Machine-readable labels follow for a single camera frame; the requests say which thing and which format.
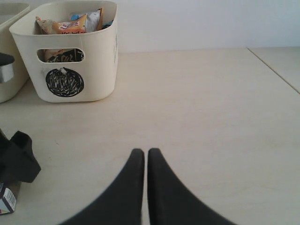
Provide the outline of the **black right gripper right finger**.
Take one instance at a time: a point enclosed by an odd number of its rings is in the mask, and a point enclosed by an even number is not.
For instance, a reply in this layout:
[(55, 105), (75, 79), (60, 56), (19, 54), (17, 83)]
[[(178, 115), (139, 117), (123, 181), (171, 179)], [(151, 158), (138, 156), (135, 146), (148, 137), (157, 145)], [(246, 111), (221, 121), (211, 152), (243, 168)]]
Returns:
[(147, 198), (151, 225), (233, 225), (204, 204), (176, 176), (159, 148), (148, 152)]

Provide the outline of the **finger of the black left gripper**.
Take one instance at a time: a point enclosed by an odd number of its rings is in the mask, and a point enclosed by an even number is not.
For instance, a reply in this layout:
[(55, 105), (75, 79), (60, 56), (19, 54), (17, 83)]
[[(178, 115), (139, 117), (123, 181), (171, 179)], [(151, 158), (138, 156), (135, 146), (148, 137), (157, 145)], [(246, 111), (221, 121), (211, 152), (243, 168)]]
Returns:
[(0, 181), (32, 183), (41, 167), (32, 150), (32, 139), (17, 131), (10, 139), (0, 133)]

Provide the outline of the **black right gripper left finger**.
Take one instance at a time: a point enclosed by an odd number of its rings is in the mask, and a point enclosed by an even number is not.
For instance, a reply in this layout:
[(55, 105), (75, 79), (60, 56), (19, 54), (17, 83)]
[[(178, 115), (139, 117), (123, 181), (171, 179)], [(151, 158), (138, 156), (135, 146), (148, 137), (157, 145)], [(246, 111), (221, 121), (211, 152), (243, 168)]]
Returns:
[(124, 167), (108, 188), (90, 205), (63, 225), (140, 225), (145, 155), (133, 149)]

